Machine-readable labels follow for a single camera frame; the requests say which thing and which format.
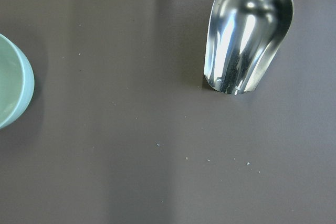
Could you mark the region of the metal scoop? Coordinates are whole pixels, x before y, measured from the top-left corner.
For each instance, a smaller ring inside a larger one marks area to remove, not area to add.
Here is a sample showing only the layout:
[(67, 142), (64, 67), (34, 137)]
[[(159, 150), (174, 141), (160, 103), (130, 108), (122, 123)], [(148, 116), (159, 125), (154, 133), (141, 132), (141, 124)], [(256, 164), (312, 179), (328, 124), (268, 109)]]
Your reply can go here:
[(293, 0), (214, 0), (204, 61), (209, 86), (232, 95), (254, 91), (293, 16)]

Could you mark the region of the light green ceramic bowl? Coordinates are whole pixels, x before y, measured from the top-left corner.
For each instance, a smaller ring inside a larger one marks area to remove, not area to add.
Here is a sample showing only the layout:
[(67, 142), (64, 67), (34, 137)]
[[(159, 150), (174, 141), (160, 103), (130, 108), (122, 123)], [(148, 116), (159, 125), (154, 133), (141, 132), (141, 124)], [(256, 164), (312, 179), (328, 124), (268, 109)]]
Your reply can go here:
[(25, 54), (1, 35), (1, 128), (17, 120), (30, 104), (34, 72)]

